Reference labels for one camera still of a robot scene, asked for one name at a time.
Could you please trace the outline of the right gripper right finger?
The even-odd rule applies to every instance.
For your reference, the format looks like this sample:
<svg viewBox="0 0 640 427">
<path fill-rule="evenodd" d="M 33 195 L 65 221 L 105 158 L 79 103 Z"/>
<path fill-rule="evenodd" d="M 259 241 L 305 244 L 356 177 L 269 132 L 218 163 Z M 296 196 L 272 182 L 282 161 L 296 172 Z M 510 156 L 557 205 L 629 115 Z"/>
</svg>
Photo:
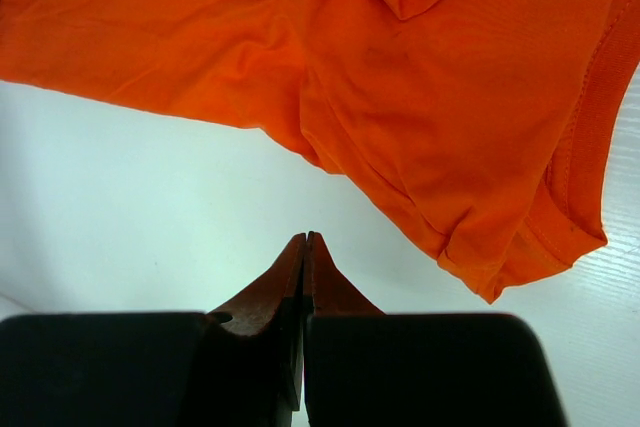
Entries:
<svg viewBox="0 0 640 427">
<path fill-rule="evenodd" d="M 387 314 L 336 267 L 304 256 L 304 387 L 313 426 L 564 426 L 541 344 L 504 313 Z"/>
</svg>

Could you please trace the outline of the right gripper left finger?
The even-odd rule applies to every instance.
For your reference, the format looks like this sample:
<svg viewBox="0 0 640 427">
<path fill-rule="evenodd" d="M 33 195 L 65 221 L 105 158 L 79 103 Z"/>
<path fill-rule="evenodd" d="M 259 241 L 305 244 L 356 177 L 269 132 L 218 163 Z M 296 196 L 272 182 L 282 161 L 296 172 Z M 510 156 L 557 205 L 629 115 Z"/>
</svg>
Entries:
<svg viewBox="0 0 640 427">
<path fill-rule="evenodd" d="M 5 426 L 287 426 L 300 407 L 306 238 L 209 313 L 24 314 L 1 324 Z"/>
</svg>

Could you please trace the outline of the orange t shirt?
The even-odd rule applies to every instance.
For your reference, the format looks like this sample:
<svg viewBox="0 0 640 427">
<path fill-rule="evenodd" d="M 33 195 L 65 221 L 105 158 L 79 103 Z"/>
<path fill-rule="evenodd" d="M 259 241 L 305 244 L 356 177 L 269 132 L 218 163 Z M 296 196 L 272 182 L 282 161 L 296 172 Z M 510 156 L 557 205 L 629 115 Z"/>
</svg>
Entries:
<svg viewBox="0 0 640 427">
<path fill-rule="evenodd" d="M 484 300 L 603 247 L 639 0 L 1 0 L 1 77 L 258 128 Z"/>
</svg>

